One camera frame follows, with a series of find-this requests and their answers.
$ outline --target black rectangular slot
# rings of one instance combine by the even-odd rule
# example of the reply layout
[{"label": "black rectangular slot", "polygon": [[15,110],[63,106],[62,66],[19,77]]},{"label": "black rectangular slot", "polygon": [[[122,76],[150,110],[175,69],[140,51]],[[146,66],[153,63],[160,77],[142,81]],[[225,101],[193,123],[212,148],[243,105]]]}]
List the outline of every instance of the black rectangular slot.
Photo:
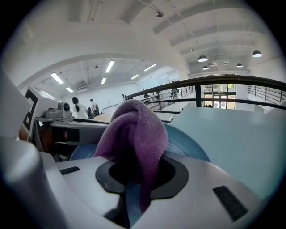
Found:
[{"label": "black rectangular slot", "polygon": [[227,187],[220,186],[214,188],[213,191],[230,215],[232,221],[238,220],[248,212],[248,209],[242,205],[242,203]]},{"label": "black rectangular slot", "polygon": [[78,170],[80,170],[79,167],[74,166],[74,167],[70,167],[70,168],[60,170],[60,172],[62,175],[65,175],[65,174],[70,174],[70,173],[78,171]]}]

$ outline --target glass door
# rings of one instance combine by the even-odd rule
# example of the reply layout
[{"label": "glass door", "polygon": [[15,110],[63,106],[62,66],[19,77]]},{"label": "glass door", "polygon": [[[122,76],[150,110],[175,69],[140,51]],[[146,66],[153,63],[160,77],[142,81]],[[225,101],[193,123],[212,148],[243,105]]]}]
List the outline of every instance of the glass door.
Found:
[{"label": "glass door", "polygon": [[[219,98],[220,95],[214,95],[214,98]],[[219,108],[219,101],[214,101],[214,108]]]},{"label": "glass door", "polygon": [[[226,95],[221,95],[220,98],[227,98]],[[220,106],[221,109],[226,109],[227,107],[227,102],[226,101],[220,101]]]}]

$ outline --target doorway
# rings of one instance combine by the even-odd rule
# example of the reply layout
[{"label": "doorway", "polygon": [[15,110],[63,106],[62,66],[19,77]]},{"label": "doorway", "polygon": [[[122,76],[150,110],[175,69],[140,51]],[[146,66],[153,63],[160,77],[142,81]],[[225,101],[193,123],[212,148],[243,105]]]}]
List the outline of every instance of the doorway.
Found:
[{"label": "doorway", "polygon": [[[227,98],[226,95],[213,95],[214,98],[218,98],[218,99],[221,99],[221,98]],[[214,108],[221,108],[221,109],[226,109],[227,108],[227,102],[226,101],[215,101],[214,100],[214,105],[213,105]]]}]

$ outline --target white wall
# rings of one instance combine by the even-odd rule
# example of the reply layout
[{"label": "white wall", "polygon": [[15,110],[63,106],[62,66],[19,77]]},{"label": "white wall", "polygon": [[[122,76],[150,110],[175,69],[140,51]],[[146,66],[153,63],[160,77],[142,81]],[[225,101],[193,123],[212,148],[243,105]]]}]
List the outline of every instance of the white wall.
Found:
[{"label": "white wall", "polygon": [[138,91],[142,91],[142,88],[149,89],[169,83],[169,72],[172,72],[171,76],[176,77],[176,79],[178,74],[180,74],[179,70],[171,67],[162,67],[156,69],[136,82]]},{"label": "white wall", "polygon": [[263,56],[249,59],[250,75],[286,83],[285,58],[276,39],[269,31],[264,39],[255,45],[255,49],[259,50]]},{"label": "white wall", "polygon": [[180,71],[176,69],[169,71],[168,78],[169,78],[169,82],[180,80],[181,79]]},{"label": "white wall", "polygon": [[96,58],[143,59],[188,73],[186,60],[166,39],[127,25],[68,22],[9,52],[5,68],[19,89],[53,69]]},{"label": "white wall", "polygon": [[286,83],[285,59],[283,56],[277,56],[256,64],[250,68],[250,75]]},{"label": "white wall", "polygon": [[82,93],[70,93],[62,97],[61,100],[70,103],[71,111],[73,111],[72,97],[76,96],[86,108],[91,106],[89,100],[93,99],[93,102],[99,106],[99,112],[102,112],[103,108],[122,102],[122,94],[130,95],[136,92],[138,89],[135,83],[121,84],[112,87],[99,87]]},{"label": "white wall", "polygon": [[[248,99],[248,86],[244,84],[237,84],[236,85],[236,98],[237,99]],[[236,110],[246,110],[246,111],[254,111],[255,105],[254,104],[247,104],[247,103],[236,103]]]}]

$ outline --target woman with black hair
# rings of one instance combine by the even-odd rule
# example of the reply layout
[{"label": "woman with black hair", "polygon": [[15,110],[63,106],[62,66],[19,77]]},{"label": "woman with black hair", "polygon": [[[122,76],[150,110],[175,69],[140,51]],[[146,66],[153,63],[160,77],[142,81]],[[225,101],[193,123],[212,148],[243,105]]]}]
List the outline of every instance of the woman with black hair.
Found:
[{"label": "woman with black hair", "polygon": [[73,107],[73,111],[76,113],[77,117],[80,119],[87,119],[88,109],[86,109],[84,105],[79,103],[79,99],[77,97],[73,97],[72,103],[75,105]]}]

